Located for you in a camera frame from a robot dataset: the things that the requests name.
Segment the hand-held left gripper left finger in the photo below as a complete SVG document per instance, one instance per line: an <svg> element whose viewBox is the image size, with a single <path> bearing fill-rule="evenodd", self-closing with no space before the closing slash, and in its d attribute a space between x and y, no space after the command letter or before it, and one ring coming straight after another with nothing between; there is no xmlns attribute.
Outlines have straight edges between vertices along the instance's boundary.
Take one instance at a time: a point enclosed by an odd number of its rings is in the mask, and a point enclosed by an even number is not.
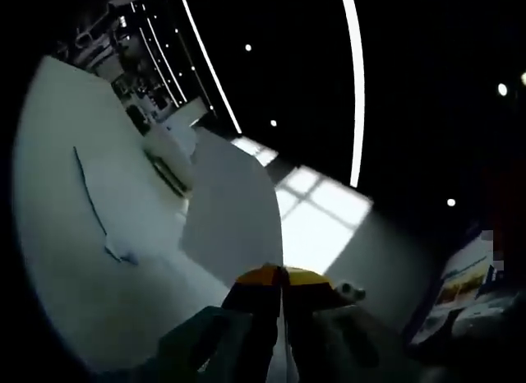
<svg viewBox="0 0 526 383"><path fill-rule="evenodd" d="M159 382L264 382L278 338L283 268L239 276L219 307L205 307L159 341Z"/></svg>

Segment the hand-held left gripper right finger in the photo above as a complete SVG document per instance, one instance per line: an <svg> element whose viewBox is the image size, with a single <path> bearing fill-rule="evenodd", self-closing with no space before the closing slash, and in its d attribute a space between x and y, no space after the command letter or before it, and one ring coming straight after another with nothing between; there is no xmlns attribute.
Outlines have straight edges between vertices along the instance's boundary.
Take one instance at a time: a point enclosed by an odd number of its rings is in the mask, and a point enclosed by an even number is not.
<svg viewBox="0 0 526 383"><path fill-rule="evenodd" d="M284 319L300 382L393 382L389 332L315 272L287 268Z"/></svg>

